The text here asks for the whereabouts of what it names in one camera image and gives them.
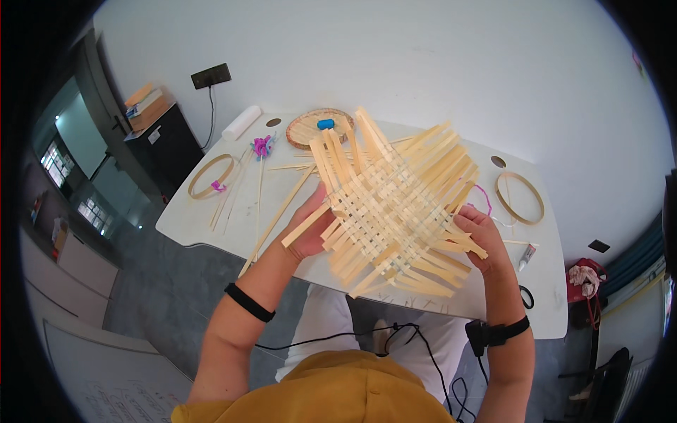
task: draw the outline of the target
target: pink pipe cleaner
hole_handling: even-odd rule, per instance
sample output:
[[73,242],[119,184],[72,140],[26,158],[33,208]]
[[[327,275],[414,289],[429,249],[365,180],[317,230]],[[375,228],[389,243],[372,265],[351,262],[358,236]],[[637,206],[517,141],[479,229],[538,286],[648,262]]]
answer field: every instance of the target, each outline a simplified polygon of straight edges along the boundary
[[[491,216],[492,215],[492,202],[489,201],[489,195],[484,190],[484,188],[482,188],[481,186],[479,186],[477,184],[475,184],[473,186],[473,188],[477,188],[478,190],[482,191],[482,194],[484,194],[484,198],[487,199],[487,206],[489,206],[489,211],[487,211],[487,216]],[[468,205],[472,208],[477,208],[477,207],[475,207],[475,205],[473,203],[468,203]]]
[[211,183],[211,187],[214,188],[215,191],[218,192],[224,192],[228,187],[227,186],[221,186],[218,181],[214,181]]

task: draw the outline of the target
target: hand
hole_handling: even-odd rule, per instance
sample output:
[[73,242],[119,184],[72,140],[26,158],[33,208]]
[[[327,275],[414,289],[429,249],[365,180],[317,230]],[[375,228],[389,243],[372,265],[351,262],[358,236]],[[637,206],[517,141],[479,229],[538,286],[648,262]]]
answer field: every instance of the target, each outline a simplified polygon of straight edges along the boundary
[[[315,189],[315,192],[296,210],[296,213],[292,216],[284,233],[289,233],[295,227],[299,226],[312,212],[320,207],[326,196],[327,189],[324,186],[324,182],[320,182]],[[318,220],[313,222],[301,236],[292,242],[287,250],[292,254],[295,260],[300,263],[301,260],[306,257],[314,256],[315,254],[324,251],[322,248],[324,240],[320,238],[320,234],[327,229],[334,219],[335,217],[332,211],[327,210]]]
[[512,270],[508,251],[491,217],[473,207],[463,206],[454,216],[454,223],[463,232],[471,233],[473,241],[489,255],[482,260],[472,251],[468,252],[468,258],[482,272],[482,275],[486,276],[488,273],[505,269]]

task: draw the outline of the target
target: round bamboo tray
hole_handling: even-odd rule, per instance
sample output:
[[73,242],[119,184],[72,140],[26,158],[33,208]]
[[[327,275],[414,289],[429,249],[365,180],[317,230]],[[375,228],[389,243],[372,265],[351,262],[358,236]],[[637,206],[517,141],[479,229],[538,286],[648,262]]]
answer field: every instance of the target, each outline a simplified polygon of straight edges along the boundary
[[355,121],[346,112],[337,109],[317,109],[300,115],[289,124],[287,127],[287,141],[296,148],[310,151],[310,141],[322,135],[322,132],[318,129],[318,121],[334,119],[334,130],[341,143],[344,143],[348,140],[348,137],[345,135],[345,129],[341,127],[341,122],[338,119],[338,116],[341,115],[345,116],[351,128],[355,128]]

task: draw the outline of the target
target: white cabinet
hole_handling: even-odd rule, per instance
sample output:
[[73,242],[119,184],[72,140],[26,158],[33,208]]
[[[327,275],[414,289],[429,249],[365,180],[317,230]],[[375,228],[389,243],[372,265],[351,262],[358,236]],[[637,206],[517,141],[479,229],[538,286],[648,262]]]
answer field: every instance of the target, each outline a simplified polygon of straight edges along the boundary
[[85,245],[71,231],[68,231],[57,264],[96,292],[110,296],[118,268]]
[[24,277],[28,282],[79,319],[96,328],[102,327],[108,297],[57,265],[23,229],[19,233]]

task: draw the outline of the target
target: white table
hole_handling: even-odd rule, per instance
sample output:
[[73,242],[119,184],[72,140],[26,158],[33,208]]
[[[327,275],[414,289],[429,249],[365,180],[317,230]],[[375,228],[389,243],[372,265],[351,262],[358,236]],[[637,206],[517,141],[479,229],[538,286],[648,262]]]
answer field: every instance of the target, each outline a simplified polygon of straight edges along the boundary
[[[206,244],[239,257],[248,257],[257,242],[256,220],[259,163],[254,159],[247,166],[237,196],[235,196],[235,191],[231,193],[214,231],[210,228],[209,222],[219,198],[214,196],[204,200],[194,200],[188,195],[188,184],[199,169],[214,157],[228,153],[238,159],[246,149],[250,148],[249,143],[253,142],[254,138],[272,135],[276,131],[278,133],[278,142],[273,147],[271,156],[265,161],[267,168],[283,164],[312,161],[311,158],[294,157],[295,154],[299,154],[301,151],[293,148],[286,141],[285,130],[296,117],[296,114],[264,114],[237,141],[226,142],[220,139],[183,182],[165,208],[162,216],[160,216],[155,228],[168,238],[184,246]],[[280,118],[282,122],[276,127],[266,127],[265,123],[272,118]],[[422,130],[393,123],[377,122],[377,124],[389,139],[413,135]],[[500,205],[494,192],[496,178],[504,169],[498,168],[491,162],[490,158],[493,155],[501,157],[506,162],[506,170],[516,172],[528,179],[543,198],[546,212],[539,224],[535,226],[517,224],[511,228],[499,225],[499,230],[506,240],[527,241],[540,245],[537,247],[537,251],[528,266],[517,275],[520,285],[528,288],[535,299],[535,305],[531,310],[527,310],[527,315],[529,316],[535,338],[564,337],[567,333],[567,290],[562,248],[548,193],[536,167],[524,160],[471,141],[464,140],[462,144],[468,148],[468,155],[479,166],[480,176],[477,183],[486,190],[489,196],[489,201],[493,206],[492,216],[506,224],[510,223],[509,214]],[[210,171],[200,178],[199,183],[202,185],[196,186],[196,191],[200,190],[200,188],[204,189],[211,181],[214,181],[225,170],[227,165],[227,161],[223,161],[213,166]],[[301,178],[301,173],[294,169],[264,172],[259,235],[269,225],[281,203]],[[268,239],[266,239],[261,252],[265,250],[268,244],[286,226],[294,211],[313,192],[318,181],[318,177],[311,175],[308,181],[301,187]],[[523,185],[520,185],[519,182],[511,183],[509,188],[511,204],[515,208],[520,204],[523,205],[524,207],[519,210],[523,210],[525,214],[529,210],[532,210],[533,213],[535,200],[524,189]],[[479,190],[472,190],[468,201],[472,202],[479,210],[487,212],[486,200]],[[226,217],[231,204],[232,212],[229,221]],[[516,265],[526,249],[526,245],[507,244],[506,247],[513,264]],[[324,252],[305,259],[294,276],[314,284],[346,292],[339,280],[329,271],[327,256],[328,253]],[[454,254],[454,257],[472,266],[464,254]],[[367,266],[367,269],[355,281],[361,280],[369,271],[370,267]],[[365,294],[364,298],[423,311],[467,317],[469,319],[486,319],[484,285],[481,274],[475,268],[471,271],[468,279],[464,281],[463,288],[456,290],[455,295],[451,298],[440,296],[428,297],[423,294],[399,290],[392,286]]]

